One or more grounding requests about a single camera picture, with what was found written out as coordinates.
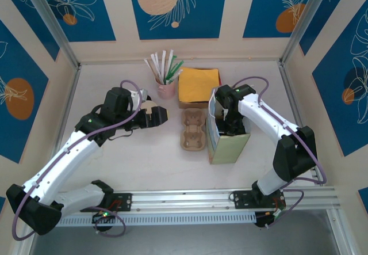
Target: pink cup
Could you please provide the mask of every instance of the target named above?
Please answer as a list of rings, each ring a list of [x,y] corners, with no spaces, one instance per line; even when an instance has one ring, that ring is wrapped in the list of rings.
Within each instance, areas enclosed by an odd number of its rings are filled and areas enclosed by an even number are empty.
[[[163,100],[168,100],[175,96],[175,81],[170,83],[169,85],[162,85],[156,81],[157,85],[157,94]]]

